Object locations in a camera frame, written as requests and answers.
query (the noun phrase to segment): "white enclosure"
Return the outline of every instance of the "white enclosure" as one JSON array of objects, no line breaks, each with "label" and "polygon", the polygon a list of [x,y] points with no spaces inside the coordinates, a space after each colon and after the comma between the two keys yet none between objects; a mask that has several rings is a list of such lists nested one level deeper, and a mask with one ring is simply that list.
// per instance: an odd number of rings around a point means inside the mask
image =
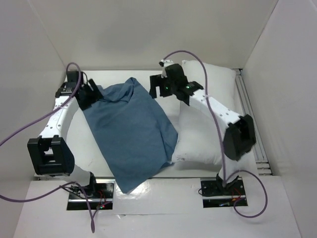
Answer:
[{"label": "white enclosure", "polygon": [[[180,174],[180,178],[189,179],[146,182],[158,190],[141,200],[147,204],[145,209],[141,204],[138,210],[131,205],[129,213],[119,208],[112,214],[99,213],[97,237],[317,237],[316,5],[317,0],[3,1],[0,140],[52,109],[54,93],[70,61],[82,70],[91,70],[95,77],[96,70],[158,69],[158,61],[168,53],[189,50],[204,62],[243,69],[255,121],[275,175],[261,177],[271,199],[268,210],[251,221],[240,219],[232,209],[215,209],[212,215],[195,206],[183,209],[186,202],[200,199],[194,189],[199,177],[208,175]],[[191,58],[173,57],[175,62],[183,59]],[[41,132],[45,122],[24,130],[0,148],[1,195],[31,198],[60,184],[32,181],[34,169],[26,144]],[[79,136],[75,130],[70,134]],[[75,139],[70,145],[76,147]],[[81,163],[88,163],[85,151],[75,153],[82,154]],[[92,165],[96,170],[102,166]],[[165,177],[176,176],[167,171]],[[254,179],[246,177],[245,183],[250,206],[242,211],[254,214],[261,209],[263,192]],[[156,208],[164,204],[160,200],[153,206],[151,199],[171,191],[163,200],[169,206],[158,214]],[[180,194],[183,203],[177,200]],[[128,202],[123,204],[130,204],[129,198],[125,199]],[[55,228],[60,237],[95,237],[89,230],[88,214],[66,212],[65,203],[62,191],[38,203],[0,200],[0,237],[56,237]],[[134,224],[147,228],[135,229]]]}]

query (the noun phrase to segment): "red wire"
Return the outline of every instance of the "red wire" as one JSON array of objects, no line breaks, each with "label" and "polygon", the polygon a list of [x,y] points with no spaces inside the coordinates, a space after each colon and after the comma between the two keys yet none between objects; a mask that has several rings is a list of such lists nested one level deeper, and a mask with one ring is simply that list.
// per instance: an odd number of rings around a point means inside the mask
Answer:
[{"label": "red wire", "polygon": [[238,197],[238,198],[240,198],[240,197],[241,197],[241,193],[239,192],[239,190],[236,189],[236,188],[233,188],[233,189],[237,191],[237,193],[239,194],[239,197]]},{"label": "red wire", "polygon": [[102,198],[103,198],[103,194],[102,194],[100,191],[98,191],[98,193],[100,193],[100,202],[99,202],[99,204],[98,204],[98,206],[100,206],[100,205],[101,205],[101,200],[102,200]]}]

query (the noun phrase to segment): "robotic arm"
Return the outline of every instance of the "robotic arm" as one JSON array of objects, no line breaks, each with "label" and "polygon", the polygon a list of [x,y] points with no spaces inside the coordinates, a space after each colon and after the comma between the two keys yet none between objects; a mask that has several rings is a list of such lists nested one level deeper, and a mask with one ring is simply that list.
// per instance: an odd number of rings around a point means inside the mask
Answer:
[{"label": "robotic arm", "polygon": [[[178,100],[195,107],[210,117],[202,85],[195,81],[188,82],[179,64],[174,64],[171,60],[163,60],[160,64],[164,66],[162,74],[150,77],[152,98],[157,97],[156,87],[159,87],[160,96],[167,97],[174,94]],[[55,94],[55,108],[60,107],[67,100],[77,82],[78,72],[68,72],[67,82],[63,83]],[[86,185],[84,189],[87,194],[96,193],[95,176],[76,166],[74,156],[68,148],[65,138],[78,108],[85,110],[102,97],[92,79],[87,83],[82,81],[75,97],[50,117],[49,122],[37,138],[29,139],[27,147],[36,174],[65,181],[76,181]],[[227,170],[230,174],[236,170],[241,156],[249,152],[256,142],[253,120],[249,115],[241,116],[226,108],[213,97],[208,97],[220,129],[224,132],[223,146]],[[223,179],[222,170],[219,172],[219,177]]]},{"label": "robotic arm", "polygon": [[[202,85],[193,81],[188,82],[184,75],[183,68],[174,64],[171,60],[162,60],[160,65],[163,68],[162,74],[150,77],[152,98],[157,97],[156,87],[159,87],[160,96],[168,97],[175,95],[178,100],[188,106],[194,107],[211,118],[207,105],[209,103],[219,123],[220,130],[224,133],[223,147],[228,174],[238,169],[238,161],[248,153],[256,143],[253,119],[250,115],[241,116],[231,111],[210,95],[206,95]],[[223,180],[223,168],[219,172]]]},{"label": "robotic arm", "polygon": [[[68,72],[67,82],[63,83],[55,94],[54,108],[60,107],[68,99],[77,82],[78,72]],[[27,147],[36,174],[64,181],[76,181],[85,185],[84,189],[88,195],[96,192],[95,176],[76,166],[74,156],[65,139],[71,120],[78,108],[84,110],[102,97],[92,79],[87,83],[82,81],[75,97],[50,117],[44,130],[37,138],[29,139]]]}]

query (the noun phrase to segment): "white wall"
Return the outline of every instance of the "white wall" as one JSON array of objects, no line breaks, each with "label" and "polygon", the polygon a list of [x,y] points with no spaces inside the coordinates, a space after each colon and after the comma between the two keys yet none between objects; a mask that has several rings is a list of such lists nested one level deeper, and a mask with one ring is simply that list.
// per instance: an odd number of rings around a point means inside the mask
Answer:
[{"label": "white wall", "polygon": [[[64,65],[26,0],[0,7],[0,140],[50,111]],[[0,194],[23,199],[34,174],[27,141],[43,123],[0,148]],[[23,204],[0,200],[0,237],[12,237]]]},{"label": "white wall", "polygon": [[300,232],[317,237],[317,0],[279,0],[243,70]]},{"label": "white wall", "polygon": [[[30,0],[64,64],[158,68],[179,49],[245,65],[277,0]],[[175,60],[189,58],[178,56]]]}]

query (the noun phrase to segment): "white panel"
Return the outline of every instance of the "white panel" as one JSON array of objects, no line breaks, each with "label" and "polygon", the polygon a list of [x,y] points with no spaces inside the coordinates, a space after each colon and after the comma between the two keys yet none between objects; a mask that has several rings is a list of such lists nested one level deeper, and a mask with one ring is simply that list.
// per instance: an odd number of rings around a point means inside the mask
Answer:
[{"label": "white panel", "polygon": [[[0,194],[10,198],[24,199],[30,181],[1,181]],[[11,238],[14,235],[18,223],[23,203],[13,203],[0,200],[0,236],[2,238]]]},{"label": "white panel", "polygon": [[277,0],[30,0],[64,63],[157,68],[184,49],[241,68]]},{"label": "white panel", "polygon": [[[26,0],[0,7],[0,140],[53,106],[64,66]],[[34,174],[27,142],[43,123],[0,148],[0,194],[24,199]],[[0,200],[0,237],[13,236],[23,204]]]},{"label": "white panel", "polygon": [[304,238],[317,237],[316,25],[312,1],[280,0],[243,70],[269,162]]},{"label": "white panel", "polygon": [[[147,187],[152,196],[143,200],[144,207],[133,199],[126,201],[126,214],[109,215],[109,211],[100,211],[95,217],[96,232],[90,231],[90,219],[87,211],[66,211],[67,193],[63,190],[51,194],[37,202],[23,206],[15,238],[43,237],[107,237],[107,238],[300,238],[292,209],[279,177],[261,178],[269,197],[267,210],[254,219],[239,217],[232,208],[203,208],[197,194],[196,179],[180,179],[173,192],[166,185],[169,179],[158,179],[154,187]],[[239,207],[239,211],[252,215],[264,205],[261,186],[254,178],[244,178],[248,207]],[[60,181],[33,181],[28,197],[41,195],[60,185]],[[169,207],[168,214],[155,214],[155,210]],[[131,215],[131,211],[140,208],[143,215]]]},{"label": "white panel", "polygon": [[[89,78],[93,78],[97,85],[104,88],[116,83],[124,83],[128,78],[135,77],[145,89],[150,89],[150,75],[160,74],[161,71],[150,70],[101,70],[86,71]],[[179,101],[173,97],[158,97],[156,101],[163,108],[166,115],[178,129]],[[90,131],[83,112],[79,109],[71,122],[68,131],[67,145],[75,157],[75,162],[82,169],[92,171],[97,177],[113,177],[98,145]],[[241,168],[258,174],[253,152],[243,156],[239,162]],[[195,162],[175,163],[173,166],[161,170],[157,178],[200,178],[216,177],[220,167]]]}]

